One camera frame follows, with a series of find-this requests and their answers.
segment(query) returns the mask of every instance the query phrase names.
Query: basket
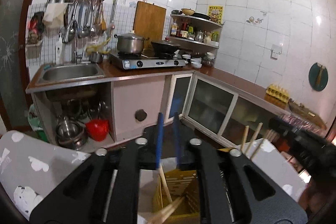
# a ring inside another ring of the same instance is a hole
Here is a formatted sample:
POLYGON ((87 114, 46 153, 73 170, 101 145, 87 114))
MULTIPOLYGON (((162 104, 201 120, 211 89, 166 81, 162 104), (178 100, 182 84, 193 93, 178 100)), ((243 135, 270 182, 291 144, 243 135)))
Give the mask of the basket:
MULTIPOLYGON (((200 206, 198 181, 196 171, 181 171, 178 169, 165 173, 168 189, 172 200, 181 195, 186 198, 165 223, 200 223, 200 206)), ((157 188, 153 197, 153 213, 169 205, 163 189, 160 176, 157 179, 157 188)))

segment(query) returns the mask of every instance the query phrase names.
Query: metal kettle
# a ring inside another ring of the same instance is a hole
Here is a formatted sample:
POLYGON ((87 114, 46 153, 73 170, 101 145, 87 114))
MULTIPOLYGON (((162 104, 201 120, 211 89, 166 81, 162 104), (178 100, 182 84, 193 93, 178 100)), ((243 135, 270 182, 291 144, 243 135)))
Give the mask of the metal kettle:
POLYGON ((195 41, 203 42, 204 39, 204 32, 198 31, 195 36, 195 41))

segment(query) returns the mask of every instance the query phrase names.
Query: red bowl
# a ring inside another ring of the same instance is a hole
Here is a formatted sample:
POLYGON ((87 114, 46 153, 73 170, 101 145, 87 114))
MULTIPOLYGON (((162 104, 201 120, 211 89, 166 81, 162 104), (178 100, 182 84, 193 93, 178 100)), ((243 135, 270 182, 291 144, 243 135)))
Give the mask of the red bowl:
POLYGON ((108 120, 93 119, 86 123, 85 126, 90 137, 97 142, 105 140, 107 133, 109 132, 108 120))

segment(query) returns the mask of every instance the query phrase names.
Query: stainless steel sink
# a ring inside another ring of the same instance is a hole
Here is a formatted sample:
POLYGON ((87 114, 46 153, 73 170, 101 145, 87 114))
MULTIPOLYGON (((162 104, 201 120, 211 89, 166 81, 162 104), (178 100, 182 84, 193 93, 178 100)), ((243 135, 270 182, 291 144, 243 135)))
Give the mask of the stainless steel sink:
POLYGON ((39 84, 44 83, 57 83, 73 80, 88 80, 104 77, 103 70, 97 65, 92 63, 81 63, 78 65, 61 65, 53 66, 44 70, 39 80, 39 84))

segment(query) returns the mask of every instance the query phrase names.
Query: metal bolt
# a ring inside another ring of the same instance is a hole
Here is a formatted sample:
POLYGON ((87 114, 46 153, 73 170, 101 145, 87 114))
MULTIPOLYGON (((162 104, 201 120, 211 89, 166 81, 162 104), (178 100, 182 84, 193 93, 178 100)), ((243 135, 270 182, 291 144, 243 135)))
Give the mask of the metal bolt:
POLYGON ((230 155, 233 157, 239 157, 241 155, 241 151, 239 151, 238 149, 231 149, 230 150, 230 155))
POLYGON ((95 153, 97 156, 105 156, 107 154, 107 150, 105 148, 99 148, 95 153))
POLYGON ((189 143, 191 145, 200 145, 202 143, 202 140, 198 139, 198 138, 193 138, 189 141, 189 143))
POLYGON ((138 145, 144 145, 147 143, 147 139, 146 138, 137 138, 135 140, 135 143, 138 144, 138 145))

